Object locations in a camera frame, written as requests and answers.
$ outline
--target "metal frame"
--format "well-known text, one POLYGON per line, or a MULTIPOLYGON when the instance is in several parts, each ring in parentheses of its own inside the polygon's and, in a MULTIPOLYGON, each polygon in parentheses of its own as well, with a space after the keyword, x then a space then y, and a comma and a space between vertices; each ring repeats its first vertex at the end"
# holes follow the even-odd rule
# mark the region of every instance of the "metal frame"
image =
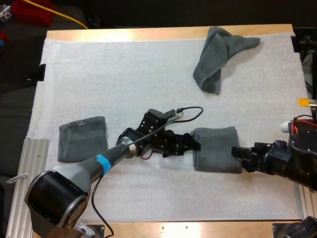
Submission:
POLYGON ((44 170, 48 149, 47 139, 24 140, 18 176, 25 172, 28 176, 18 180, 15 185, 6 238, 33 237, 30 210, 24 197, 31 181, 44 170))
POLYGON ((301 197, 303 219, 308 216, 317 217, 317 192, 310 191, 309 188, 298 185, 301 197))

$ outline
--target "folded gray towel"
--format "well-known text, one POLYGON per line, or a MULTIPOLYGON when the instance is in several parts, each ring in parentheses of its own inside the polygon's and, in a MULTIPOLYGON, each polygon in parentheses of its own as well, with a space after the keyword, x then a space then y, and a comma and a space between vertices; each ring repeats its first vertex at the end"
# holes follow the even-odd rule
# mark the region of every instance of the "folded gray towel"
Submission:
POLYGON ((259 38, 231 35, 220 27, 211 27, 193 74, 201 90, 218 95, 220 92, 221 68, 235 54, 254 48, 259 43, 259 38))
POLYGON ((104 117, 77 120, 59 127, 58 161, 80 162, 107 150, 104 117))
POLYGON ((242 172, 241 162, 231 155, 231 147, 239 146, 234 126, 223 129, 196 128, 192 135, 201 144, 200 151, 193 151, 195 170, 233 174, 242 172))

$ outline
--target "orange object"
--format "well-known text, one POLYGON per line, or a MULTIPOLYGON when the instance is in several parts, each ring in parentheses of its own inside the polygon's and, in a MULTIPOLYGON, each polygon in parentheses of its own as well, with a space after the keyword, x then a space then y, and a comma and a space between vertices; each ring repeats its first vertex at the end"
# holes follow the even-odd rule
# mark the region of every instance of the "orange object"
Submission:
MULTIPOLYGON (((49 0, 34 0, 33 2, 55 10, 55 5, 49 0)), ((46 27, 51 25, 55 16, 53 13, 32 6, 23 0, 15 0, 13 2, 11 13, 21 23, 46 27)))

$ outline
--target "blue tape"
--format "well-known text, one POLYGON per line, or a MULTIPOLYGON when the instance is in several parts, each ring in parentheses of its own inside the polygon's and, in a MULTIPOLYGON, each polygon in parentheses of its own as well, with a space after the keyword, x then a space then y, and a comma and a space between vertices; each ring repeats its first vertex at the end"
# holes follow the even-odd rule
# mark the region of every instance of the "blue tape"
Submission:
POLYGON ((103 155, 97 155, 97 161, 103 166, 104 168, 104 176, 105 174, 111 169, 111 164, 109 160, 103 155))

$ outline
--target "black wire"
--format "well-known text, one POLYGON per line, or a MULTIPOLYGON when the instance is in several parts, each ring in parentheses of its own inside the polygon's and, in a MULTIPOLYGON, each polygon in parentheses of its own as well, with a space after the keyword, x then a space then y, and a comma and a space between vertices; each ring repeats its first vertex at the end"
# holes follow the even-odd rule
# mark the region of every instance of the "black wire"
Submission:
MULTIPOLYGON (((140 141, 142 141, 142 140, 144 140, 144 139, 150 137, 151 135, 157 133, 158 131, 162 130, 164 127, 166 127, 166 126, 168 126, 168 125, 171 125, 171 124, 174 124, 174 123, 185 123, 185 122, 189 122, 189 121, 195 120, 195 119, 198 118, 198 117, 203 113, 203 111, 204 111, 204 109, 203 109, 202 107, 187 107, 187 108, 179 108, 179 109, 177 109, 177 110, 176 110, 176 113, 181 113, 182 111, 187 110, 187 109, 200 109, 201 111, 200 111, 195 117, 190 118, 190 119, 188 119, 188 120, 173 120, 173 121, 169 121, 169 122, 165 123, 164 125, 160 126, 158 129, 152 131, 151 133, 149 133, 149 134, 147 134, 147 135, 145 135, 145 136, 143 136, 143 137, 141 137, 141 138, 139 138, 139 139, 137 139, 137 140, 135 140, 135 141, 133 141, 133 142, 127 144, 127 145, 120 151, 119 154, 121 154, 123 151, 125 151, 127 148, 129 148, 129 146, 131 146, 131 145, 133 145, 133 144, 136 144, 136 143, 138 143, 138 142, 140 142, 140 141)), ((100 181, 101 181, 102 178, 103 178, 103 176, 101 176, 101 177, 99 178, 99 180, 97 181, 96 186, 95 186, 95 188, 94 188, 94 190, 93 190, 93 194, 92 194, 92 196, 91 196, 91 204, 92 204, 93 209, 94 209, 94 211, 96 212, 96 214, 100 217, 100 219, 105 223, 105 225, 106 225, 106 226, 109 228, 109 230, 111 231, 111 235, 108 235, 108 236, 105 237, 105 238, 108 238, 108 237, 114 236, 114 232, 113 232, 111 226, 110 226, 110 225, 108 224, 108 222, 102 217, 102 215, 99 213, 99 211, 97 210, 97 208, 96 208, 96 206, 95 206, 95 193, 96 193, 97 187, 98 187, 98 185, 99 185, 99 183, 100 183, 100 181)))
POLYGON ((160 130, 162 130, 164 127, 166 127, 166 126, 168 126, 168 125, 171 125, 171 124, 174 124, 174 123, 185 123, 185 122, 193 121, 193 120, 195 120, 196 118, 198 118, 198 117, 204 112, 204 109, 203 109, 202 107, 198 107, 198 106, 196 106, 196 107, 187 107, 187 108, 179 108, 179 109, 176 110, 176 112, 177 112, 177 113, 181 113, 182 111, 187 110, 187 109, 200 109, 201 111, 200 111, 195 117, 190 118, 190 119, 188 119, 188 120, 172 120, 172 121, 169 121, 169 122, 165 123, 164 125, 160 126, 158 129, 152 131, 151 133, 149 133, 149 134, 147 134, 147 135, 145 135, 145 136, 143 136, 143 137, 141 137, 141 138, 139 138, 139 139, 137 139, 137 140, 135 140, 135 141, 133 141, 133 142, 127 144, 127 145, 120 151, 120 154, 121 154, 123 151, 125 151, 127 148, 129 148, 129 146, 134 145, 134 144, 136 144, 136 143, 138 143, 138 142, 140 142, 140 141, 142 141, 142 140, 144 140, 144 139, 150 137, 151 135, 154 135, 155 133, 157 133, 157 132, 159 132, 160 130))
POLYGON ((108 237, 114 236, 113 229, 108 224, 108 222, 102 217, 102 215, 99 213, 99 211, 97 210, 97 208, 95 206, 95 193, 97 191, 97 187, 98 187, 98 185, 99 185, 99 183, 100 183, 102 178, 103 178, 103 176, 101 175, 100 178, 98 179, 97 183, 96 183, 96 186, 94 187, 93 194, 91 195, 91 204, 93 206, 94 211, 97 213, 97 215, 100 217, 100 219, 105 223, 105 225, 109 228, 109 230, 111 232, 111 235, 108 235, 108 236, 105 237, 105 238, 108 238, 108 237))

